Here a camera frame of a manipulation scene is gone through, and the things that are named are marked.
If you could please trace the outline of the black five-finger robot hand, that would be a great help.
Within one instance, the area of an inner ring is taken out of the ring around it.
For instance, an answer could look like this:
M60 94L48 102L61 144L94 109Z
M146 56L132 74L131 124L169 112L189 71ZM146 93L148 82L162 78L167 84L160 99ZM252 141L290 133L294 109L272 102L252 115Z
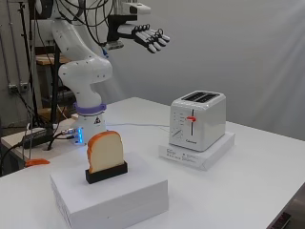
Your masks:
M162 29L153 30L150 24L136 25L136 15L111 15L108 18L107 43L129 39L146 48L150 53L160 52L171 41Z

